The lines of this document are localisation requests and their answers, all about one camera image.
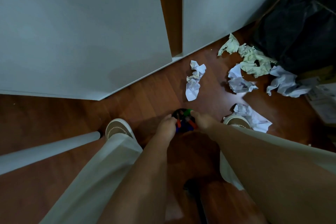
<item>person's right hand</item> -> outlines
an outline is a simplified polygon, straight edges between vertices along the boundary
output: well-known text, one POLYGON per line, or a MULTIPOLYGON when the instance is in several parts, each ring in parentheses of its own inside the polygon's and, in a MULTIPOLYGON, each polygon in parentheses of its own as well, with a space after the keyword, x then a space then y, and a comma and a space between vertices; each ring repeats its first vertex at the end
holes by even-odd
POLYGON ((214 118, 208 114, 200 114, 199 112, 190 111, 191 116, 195 118, 196 124, 201 131, 205 131, 212 125, 218 123, 214 118))

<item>white pole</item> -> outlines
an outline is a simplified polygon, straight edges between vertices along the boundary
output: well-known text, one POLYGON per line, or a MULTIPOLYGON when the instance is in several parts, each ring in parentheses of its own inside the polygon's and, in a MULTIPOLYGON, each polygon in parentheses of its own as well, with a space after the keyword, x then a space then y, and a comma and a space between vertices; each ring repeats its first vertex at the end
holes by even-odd
POLYGON ((0 156, 0 175, 27 166, 37 161, 49 158, 100 138, 98 131, 71 137, 61 141, 48 143, 25 150, 20 150, 0 156))

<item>person's left hand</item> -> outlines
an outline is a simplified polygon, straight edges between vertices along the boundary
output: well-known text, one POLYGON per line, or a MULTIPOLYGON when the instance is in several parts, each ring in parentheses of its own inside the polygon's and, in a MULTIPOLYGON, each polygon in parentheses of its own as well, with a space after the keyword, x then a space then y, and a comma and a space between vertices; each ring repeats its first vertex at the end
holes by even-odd
POLYGON ((164 117, 157 127, 156 135, 164 140, 171 141, 176 132, 176 121, 177 119, 172 117, 171 114, 164 117))

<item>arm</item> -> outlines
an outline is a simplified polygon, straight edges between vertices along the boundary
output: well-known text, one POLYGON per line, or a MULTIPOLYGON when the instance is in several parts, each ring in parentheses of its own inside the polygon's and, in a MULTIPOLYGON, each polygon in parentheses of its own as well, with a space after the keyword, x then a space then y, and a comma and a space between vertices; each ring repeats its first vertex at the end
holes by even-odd
POLYGON ((336 176, 295 152, 192 112, 272 223, 332 223, 336 176))
POLYGON ((167 189, 167 148, 176 119, 166 116, 142 154, 119 184, 97 224, 164 223, 167 189))

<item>shoe stitching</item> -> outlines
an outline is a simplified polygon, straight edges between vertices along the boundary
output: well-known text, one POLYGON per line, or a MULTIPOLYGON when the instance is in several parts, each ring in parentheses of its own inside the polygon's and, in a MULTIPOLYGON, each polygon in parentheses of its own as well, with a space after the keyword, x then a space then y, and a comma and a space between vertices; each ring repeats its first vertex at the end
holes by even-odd
POLYGON ((127 133, 123 128, 121 128, 121 127, 113 127, 113 128, 111 128, 111 129, 109 130, 109 132, 107 133, 107 139, 110 138, 110 137, 109 137, 110 132, 111 132, 114 128, 120 128, 122 131, 124 131, 124 133, 125 133, 126 135, 128 134, 128 133, 127 133))

